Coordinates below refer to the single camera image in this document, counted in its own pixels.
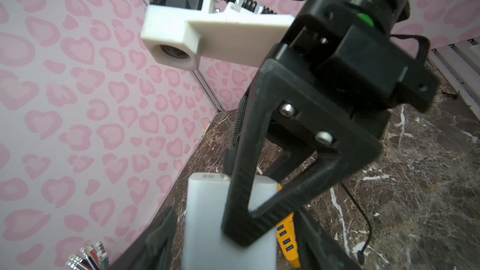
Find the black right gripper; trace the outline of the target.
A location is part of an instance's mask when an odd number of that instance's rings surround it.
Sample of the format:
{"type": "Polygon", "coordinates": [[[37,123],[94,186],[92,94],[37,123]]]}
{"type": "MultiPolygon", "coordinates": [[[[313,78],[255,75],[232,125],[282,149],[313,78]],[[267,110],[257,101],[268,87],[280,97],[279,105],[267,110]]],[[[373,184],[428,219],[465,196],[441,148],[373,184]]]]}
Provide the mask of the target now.
{"type": "Polygon", "coordinates": [[[222,231],[252,245],[286,216],[340,183],[381,152],[389,110],[431,106],[439,82],[391,42],[390,18],[375,19],[343,0],[307,0],[272,47],[239,102],[224,174],[231,175],[222,231]],[[263,175],[280,182],[317,158],[277,195],[250,207],[256,167],[268,140],[281,148],[263,175]]]}

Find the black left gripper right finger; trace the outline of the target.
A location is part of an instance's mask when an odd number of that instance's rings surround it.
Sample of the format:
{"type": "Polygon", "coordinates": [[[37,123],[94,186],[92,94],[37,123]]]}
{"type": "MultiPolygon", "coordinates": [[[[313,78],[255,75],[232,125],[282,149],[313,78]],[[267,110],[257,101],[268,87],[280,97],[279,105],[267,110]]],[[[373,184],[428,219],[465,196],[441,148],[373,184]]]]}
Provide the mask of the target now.
{"type": "Polygon", "coordinates": [[[296,211],[296,242],[302,270],[361,269],[303,207],[296,211]]]}

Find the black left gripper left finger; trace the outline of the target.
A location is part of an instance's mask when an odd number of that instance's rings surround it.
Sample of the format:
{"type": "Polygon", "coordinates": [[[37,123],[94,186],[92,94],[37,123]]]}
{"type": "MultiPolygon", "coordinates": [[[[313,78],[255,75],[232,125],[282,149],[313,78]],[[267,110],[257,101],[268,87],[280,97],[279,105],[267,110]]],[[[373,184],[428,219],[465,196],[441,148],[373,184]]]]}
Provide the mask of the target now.
{"type": "Polygon", "coordinates": [[[177,216],[172,207],[165,209],[122,255],[110,270],[170,269],[177,216]]]}

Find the orange power strip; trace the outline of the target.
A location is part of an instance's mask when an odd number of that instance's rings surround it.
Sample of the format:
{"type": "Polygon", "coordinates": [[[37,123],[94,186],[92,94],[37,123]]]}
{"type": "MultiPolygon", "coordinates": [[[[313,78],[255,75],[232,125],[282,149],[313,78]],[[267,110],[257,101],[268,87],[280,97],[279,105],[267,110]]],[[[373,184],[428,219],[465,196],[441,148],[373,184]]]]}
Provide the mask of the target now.
{"type": "Polygon", "coordinates": [[[295,236],[295,224],[293,219],[294,214],[284,218],[276,227],[277,241],[280,245],[281,251],[290,263],[296,269],[301,267],[300,257],[298,254],[298,245],[295,236]]]}

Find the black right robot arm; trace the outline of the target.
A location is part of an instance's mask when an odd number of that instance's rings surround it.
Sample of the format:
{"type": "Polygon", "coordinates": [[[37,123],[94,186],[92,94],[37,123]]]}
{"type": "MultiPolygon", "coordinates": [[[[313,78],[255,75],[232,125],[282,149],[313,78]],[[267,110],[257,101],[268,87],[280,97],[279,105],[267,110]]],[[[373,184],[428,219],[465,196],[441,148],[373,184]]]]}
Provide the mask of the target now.
{"type": "Polygon", "coordinates": [[[224,172],[222,232],[256,242],[288,215],[374,161],[390,109],[431,106],[438,79],[391,42],[408,0],[296,0],[303,7],[239,104],[224,172]]]}

